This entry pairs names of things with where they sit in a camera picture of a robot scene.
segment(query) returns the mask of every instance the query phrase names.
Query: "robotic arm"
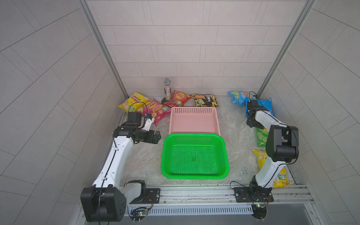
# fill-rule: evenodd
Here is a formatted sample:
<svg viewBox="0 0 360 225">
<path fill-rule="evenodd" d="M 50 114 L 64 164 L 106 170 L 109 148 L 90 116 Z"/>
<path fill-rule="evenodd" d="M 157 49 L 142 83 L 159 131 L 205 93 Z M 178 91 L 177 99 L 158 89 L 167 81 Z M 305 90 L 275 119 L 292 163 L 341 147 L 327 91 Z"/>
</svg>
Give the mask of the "robotic arm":
<svg viewBox="0 0 360 225">
<path fill-rule="evenodd" d="M 282 123 L 264 106 L 259 105 L 257 100 L 249 100 L 247 108 L 246 124 L 269 131 L 265 147 L 268 157 L 260 172 L 254 176 L 249 185 L 249 196 L 256 199 L 261 195 L 268 197 L 274 180 L 282 168 L 293 159 L 297 159 L 299 155 L 298 129 Z"/>
<path fill-rule="evenodd" d="M 133 180 L 120 186 L 125 160 L 133 145 L 140 141 L 157 144 L 161 139 L 159 131 L 150 130 L 154 118 L 146 115 L 141 126 L 141 117 L 138 112 L 129 112 L 127 121 L 114 130 L 114 143 L 104 167 L 92 187 L 82 190 L 80 200 L 88 222 L 120 221 L 127 204 L 145 199 L 144 181 Z"/>
</svg>

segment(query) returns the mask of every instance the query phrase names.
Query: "pink plastic basket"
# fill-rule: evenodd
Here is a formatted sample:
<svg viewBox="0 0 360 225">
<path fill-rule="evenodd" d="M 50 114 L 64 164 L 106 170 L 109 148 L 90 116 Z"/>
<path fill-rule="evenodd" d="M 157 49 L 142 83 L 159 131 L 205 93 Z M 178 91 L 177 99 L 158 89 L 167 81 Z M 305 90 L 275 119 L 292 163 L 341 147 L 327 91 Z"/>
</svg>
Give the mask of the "pink plastic basket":
<svg viewBox="0 0 360 225">
<path fill-rule="evenodd" d="M 215 107 L 173 107 L 169 134 L 202 133 L 220 135 Z"/>
</svg>

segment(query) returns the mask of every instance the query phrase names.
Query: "marble table surface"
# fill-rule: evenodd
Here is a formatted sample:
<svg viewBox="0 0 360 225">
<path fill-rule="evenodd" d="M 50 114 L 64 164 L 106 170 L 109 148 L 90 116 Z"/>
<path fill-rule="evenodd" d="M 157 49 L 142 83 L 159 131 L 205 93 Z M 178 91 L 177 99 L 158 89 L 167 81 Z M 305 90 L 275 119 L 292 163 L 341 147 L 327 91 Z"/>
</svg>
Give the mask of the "marble table surface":
<svg viewBox="0 0 360 225">
<path fill-rule="evenodd" d="M 121 183 L 130 180 L 145 180 L 148 185 L 159 184 L 229 184 L 238 181 L 249 184 L 252 177 L 259 172 L 257 157 L 253 149 L 264 150 L 257 147 L 255 128 L 246 125 L 245 106 L 233 105 L 228 96 L 217 97 L 219 107 L 216 108 L 219 118 L 221 137 L 226 144 L 230 171 L 227 177 L 221 180 L 183 180 L 168 179 L 160 169 L 162 148 L 165 138 L 169 133 L 170 115 L 162 119 L 152 130 L 159 130 L 161 140 L 158 144 L 140 142 L 134 145 L 126 160 Z M 194 101 L 189 100 L 185 106 L 194 106 Z"/>
</svg>

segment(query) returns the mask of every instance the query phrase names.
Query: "blue chip bag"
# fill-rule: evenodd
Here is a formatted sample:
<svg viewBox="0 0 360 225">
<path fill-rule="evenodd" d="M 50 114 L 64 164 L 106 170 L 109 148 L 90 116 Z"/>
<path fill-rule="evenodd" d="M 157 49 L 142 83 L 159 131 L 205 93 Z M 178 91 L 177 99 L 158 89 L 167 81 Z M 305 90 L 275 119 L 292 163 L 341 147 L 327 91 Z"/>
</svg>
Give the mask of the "blue chip bag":
<svg viewBox="0 0 360 225">
<path fill-rule="evenodd" d="M 248 102 L 248 101 L 249 101 L 249 98 L 245 97 L 245 102 Z M 265 108 L 267 108 L 270 111 L 271 115 L 274 115 L 273 107 L 271 106 L 271 98 L 268 99 L 268 100 L 259 100 L 259 99 L 257 99 L 257 103 L 259 105 L 263 105 Z M 246 117 L 248 117 L 247 104 L 246 104 L 246 107 L 245 107 L 245 112 L 246 112 Z"/>
<path fill-rule="evenodd" d="M 233 104 L 236 105 L 245 105 L 245 98 L 249 99 L 249 93 L 246 92 L 238 92 L 238 91 L 228 91 L 229 96 L 233 100 Z"/>
</svg>

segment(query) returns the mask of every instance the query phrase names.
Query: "yellow chip bag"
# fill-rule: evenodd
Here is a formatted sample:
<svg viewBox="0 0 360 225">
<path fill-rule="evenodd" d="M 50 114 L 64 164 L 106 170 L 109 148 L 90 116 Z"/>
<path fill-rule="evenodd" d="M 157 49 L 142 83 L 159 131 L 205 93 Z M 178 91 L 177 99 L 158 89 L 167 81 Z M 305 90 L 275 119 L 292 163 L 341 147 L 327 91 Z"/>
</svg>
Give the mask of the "yellow chip bag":
<svg viewBox="0 0 360 225">
<path fill-rule="evenodd" d="M 142 94 L 135 92 L 132 94 L 132 96 L 130 96 L 130 98 L 125 100 L 124 103 L 118 106 L 123 110 L 125 110 L 126 112 L 135 112 L 144 105 L 143 103 L 147 103 L 148 101 L 150 101 L 150 99 L 143 96 Z"/>
<path fill-rule="evenodd" d="M 255 150 L 253 149 L 252 150 L 253 153 L 257 156 L 257 163 L 259 164 L 259 167 L 260 169 L 262 168 L 262 166 L 264 165 L 265 163 L 265 160 L 267 158 L 267 154 L 266 154 L 266 151 L 261 151 L 261 150 Z M 278 177 L 275 179 L 274 181 L 274 187 L 285 187 L 285 186 L 288 186 L 290 184 L 293 184 L 294 182 L 289 182 L 287 180 L 287 177 L 286 177 L 286 170 L 285 170 L 285 167 L 280 171 L 280 173 L 278 174 Z"/>
</svg>

